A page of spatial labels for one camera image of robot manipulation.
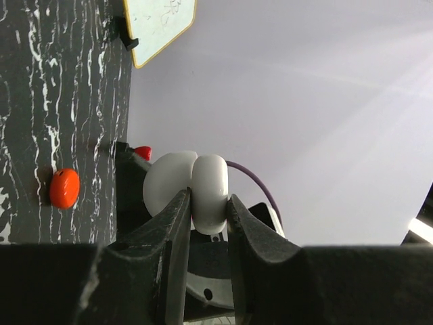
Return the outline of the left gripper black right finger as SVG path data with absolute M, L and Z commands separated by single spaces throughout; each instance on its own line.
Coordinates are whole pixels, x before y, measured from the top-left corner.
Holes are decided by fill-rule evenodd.
M 304 324 L 299 285 L 300 247 L 253 216 L 234 194 L 227 203 L 228 253 L 237 324 Z

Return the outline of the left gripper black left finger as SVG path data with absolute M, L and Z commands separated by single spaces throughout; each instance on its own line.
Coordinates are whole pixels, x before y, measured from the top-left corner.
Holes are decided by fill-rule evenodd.
M 182 324 L 190 243 L 190 189 L 111 244 L 97 265 L 98 324 Z

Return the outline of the red ball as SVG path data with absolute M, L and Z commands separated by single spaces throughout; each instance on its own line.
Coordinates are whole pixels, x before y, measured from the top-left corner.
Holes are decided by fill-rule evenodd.
M 49 187 L 51 204 L 59 209 L 69 209 L 78 199 L 80 186 L 80 178 L 74 169 L 56 171 Z

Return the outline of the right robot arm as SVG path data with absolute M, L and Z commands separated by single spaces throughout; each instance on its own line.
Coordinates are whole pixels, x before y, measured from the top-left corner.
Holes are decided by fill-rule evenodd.
M 150 221 L 180 190 L 191 189 L 191 234 L 187 292 L 212 306 L 233 308 L 225 208 L 229 200 L 229 168 L 237 169 L 259 186 L 268 203 L 250 212 L 280 236 L 279 209 L 266 185 L 249 169 L 216 154 L 172 152 L 150 162 L 151 148 L 116 143 L 117 232 L 122 238 Z

